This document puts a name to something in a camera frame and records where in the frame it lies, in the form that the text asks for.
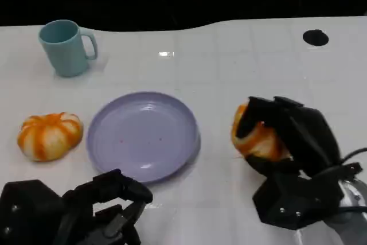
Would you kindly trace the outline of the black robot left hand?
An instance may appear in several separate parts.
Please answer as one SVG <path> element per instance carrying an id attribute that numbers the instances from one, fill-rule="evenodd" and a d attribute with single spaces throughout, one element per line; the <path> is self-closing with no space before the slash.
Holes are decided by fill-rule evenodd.
<path id="1" fill-rule="evenodd" d="M 66 213 L 53 244 L 141 244 L 135 223 L 153 194 L 115 169 L 67 191 L 62 200 Z"/>

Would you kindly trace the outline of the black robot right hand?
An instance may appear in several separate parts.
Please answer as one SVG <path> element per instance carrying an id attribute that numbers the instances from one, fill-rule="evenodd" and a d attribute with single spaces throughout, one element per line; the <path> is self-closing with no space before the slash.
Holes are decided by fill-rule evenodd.
<path id="1" fill-rule="evenodd" d="M 258 123 L 275 131 L 300 170 L 310 177 L 339 163 L 338 144 L 316 109 L 285 97 L 267 100 L 251 96 L 235 136 L 244 138 Z"/>

